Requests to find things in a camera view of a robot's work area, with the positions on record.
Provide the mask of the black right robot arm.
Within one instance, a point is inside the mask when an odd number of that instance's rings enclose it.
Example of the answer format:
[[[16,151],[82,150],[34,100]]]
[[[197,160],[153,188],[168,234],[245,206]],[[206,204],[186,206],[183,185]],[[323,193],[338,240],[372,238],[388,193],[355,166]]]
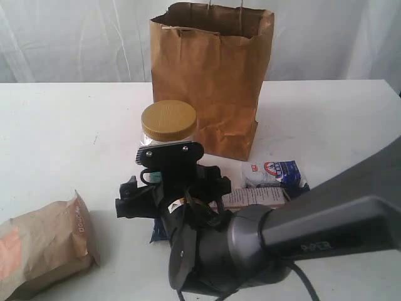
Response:
[[[298,260],[400,249],[400,141],[271,209],[224,208],[229,178],[202,166],[197,142],[141,147],[136,162],[159,182],[132,177],[115,201],[120,218],[159,218],[171,247],[169,282],[185,292],[224,300],[242,288],[278,283],[295,272],[317,293]]]

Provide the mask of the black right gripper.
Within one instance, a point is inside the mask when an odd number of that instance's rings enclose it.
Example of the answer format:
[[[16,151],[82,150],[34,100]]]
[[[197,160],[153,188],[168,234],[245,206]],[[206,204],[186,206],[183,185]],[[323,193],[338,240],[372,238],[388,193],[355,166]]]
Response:
[[[194,141],[141,146],[135,162],[140,166],[163,166],[170,162],[197,162],[203,146]],[[169,238],[184,224],[219,229],[230,213],[223,208],[222,196],[231,192],[231,181],[217,166],[197,166],[189,171],[162,172],[159,182],[139,187],[136,176],[120,185],[115,200],[118,218],[161,219]]]

